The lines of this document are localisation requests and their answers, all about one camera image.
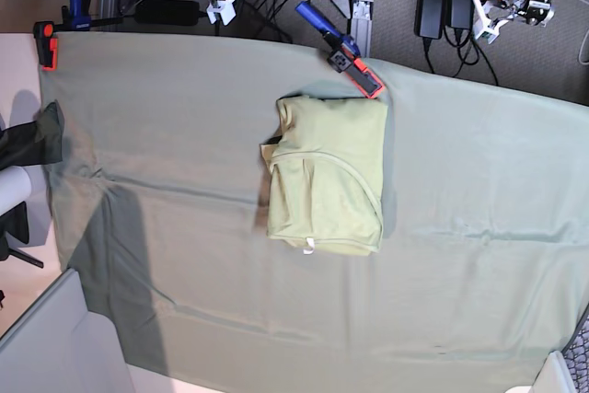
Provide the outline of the aluminium frame post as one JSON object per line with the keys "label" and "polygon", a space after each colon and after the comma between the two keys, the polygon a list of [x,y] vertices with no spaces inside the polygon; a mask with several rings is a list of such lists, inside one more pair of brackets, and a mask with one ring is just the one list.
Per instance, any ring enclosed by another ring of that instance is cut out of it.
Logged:
{"label": "aluminium frame post", "polygon": [[369,57],[372,46],[375,0],[350,0],[349,34],[363,57]]}

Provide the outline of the grey-green table cloth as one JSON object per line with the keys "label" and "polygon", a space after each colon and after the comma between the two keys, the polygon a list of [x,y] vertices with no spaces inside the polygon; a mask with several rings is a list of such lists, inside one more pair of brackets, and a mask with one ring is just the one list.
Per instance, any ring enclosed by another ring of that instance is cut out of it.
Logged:
{"label": "grey-green table cloth", "polygon": [[276,102],[355,88],[300,46],[66,33],[40,77],[60,262],[129,364],[226,392],[503,392],[588,305],[588,110],[371,60],[387,84],[385,237],[265,234]]}

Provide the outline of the patterned chair corner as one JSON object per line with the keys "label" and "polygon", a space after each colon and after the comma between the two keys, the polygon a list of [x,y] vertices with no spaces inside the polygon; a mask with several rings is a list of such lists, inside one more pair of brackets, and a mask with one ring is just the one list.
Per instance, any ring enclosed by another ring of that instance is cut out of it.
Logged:
{"label": "patterned chair corner", "polygon": [[562,354],[576,390],[588,393],[588,312],[585,312]]}

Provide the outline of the black power brick pair left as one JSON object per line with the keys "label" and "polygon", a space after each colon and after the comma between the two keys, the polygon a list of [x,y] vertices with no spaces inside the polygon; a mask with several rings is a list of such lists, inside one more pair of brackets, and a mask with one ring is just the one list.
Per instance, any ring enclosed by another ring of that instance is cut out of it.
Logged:
{"label": "black power brick pair left", "polygon": [[425,39],[440,40],[445,0],[417,0],[414,32]]}

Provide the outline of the light green T-shirt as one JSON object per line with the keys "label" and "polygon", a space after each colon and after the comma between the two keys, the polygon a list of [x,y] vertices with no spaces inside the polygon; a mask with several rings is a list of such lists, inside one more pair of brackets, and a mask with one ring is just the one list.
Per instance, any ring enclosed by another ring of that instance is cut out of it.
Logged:
{"label": "light green T-shirt", "polygon": [[277,110],[280,136],[260,148],[270,174],[268,237],[305,254],[378,252],[387,105],[299,96],[279,99]]}

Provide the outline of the white cylinder roll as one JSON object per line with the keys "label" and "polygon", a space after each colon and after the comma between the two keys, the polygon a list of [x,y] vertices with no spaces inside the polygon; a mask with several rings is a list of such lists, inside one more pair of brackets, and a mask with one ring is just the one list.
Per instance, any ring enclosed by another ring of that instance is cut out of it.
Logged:
{"label": "white cylinder roll", "polygon": [[0,214],[4,215],[22,202],[32,192],[29,174],[22,167],[9,167],[0,173]]}

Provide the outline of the black power brick pair right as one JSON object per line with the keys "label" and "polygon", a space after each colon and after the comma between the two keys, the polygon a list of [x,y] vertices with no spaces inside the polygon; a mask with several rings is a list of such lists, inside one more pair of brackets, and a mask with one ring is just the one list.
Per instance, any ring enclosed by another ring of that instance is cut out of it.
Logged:
{"label": "black power brick pair right", "polygon": [[471,0],[446,0],[445,24],[452,29],[468,30],[473,23]]}

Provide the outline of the black power brick pair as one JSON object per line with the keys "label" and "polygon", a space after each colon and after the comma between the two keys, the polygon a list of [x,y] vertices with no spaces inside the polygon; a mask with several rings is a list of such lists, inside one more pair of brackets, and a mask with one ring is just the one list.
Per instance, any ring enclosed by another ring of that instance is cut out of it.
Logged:
{"label": "black power brick pair", "polygon": [[425,39],[440,40],[445,0],[417,0],[414,32]]}
{"label": "black power brick pair", "polygon": [[473,23],[471,0],[446,0],[445,24],[452,29],[468,30]]}

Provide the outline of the dark cloth hanging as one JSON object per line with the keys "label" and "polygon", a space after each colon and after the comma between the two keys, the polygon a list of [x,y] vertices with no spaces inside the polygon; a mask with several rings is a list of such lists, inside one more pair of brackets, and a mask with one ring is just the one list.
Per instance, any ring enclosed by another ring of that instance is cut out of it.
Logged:
{"label": "dark cloth hanging", "polygon": [[50,103],[34,121],[1,131],[1,169],[43,166],[63,160],[63,113]]}

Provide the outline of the grey white bin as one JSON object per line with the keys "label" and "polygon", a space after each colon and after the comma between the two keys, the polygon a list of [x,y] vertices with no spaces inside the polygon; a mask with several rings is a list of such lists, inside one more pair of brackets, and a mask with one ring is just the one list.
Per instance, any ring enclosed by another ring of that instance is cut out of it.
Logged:
{"label": "grey white bin", "polygon": [[1,338],[3,392],[133,392],[114,324],[63,273]]}

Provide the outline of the blue orange bar clamp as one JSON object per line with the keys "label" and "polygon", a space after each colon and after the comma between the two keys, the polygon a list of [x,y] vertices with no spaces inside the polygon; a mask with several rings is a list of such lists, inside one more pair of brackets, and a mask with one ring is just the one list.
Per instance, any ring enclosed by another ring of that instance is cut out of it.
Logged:
{"label": "blue orange bar clamp", "polygon": [[380,78],[364,63],[355,41],[341,33],[318,9],[307,1],[297,5],[295,11],[315,30],[331,48],[328,64],[338,73],[346,75],[370,99],[385,90]]}

